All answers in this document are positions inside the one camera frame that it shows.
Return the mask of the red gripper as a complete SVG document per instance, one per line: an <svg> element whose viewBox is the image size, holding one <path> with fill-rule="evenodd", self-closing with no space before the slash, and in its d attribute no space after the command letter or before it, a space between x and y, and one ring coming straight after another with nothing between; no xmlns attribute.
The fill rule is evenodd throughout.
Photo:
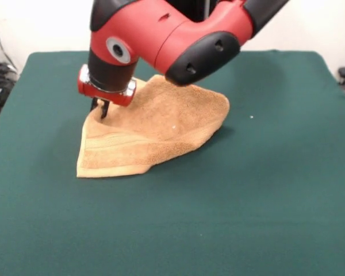
<svg viewBox="0 0 345 276"><path fill-rule="evenodd" d="M89 68L86 64L83 64L79 70L77 85L80 94L93 98L91 111L97 108L98 99L101 99L101 118L105 118L108 114L110 102L119 106L128 106L132 102L137 89L137 79L132 77L126 89L121 91L106 91L91 83Z"/></svg>

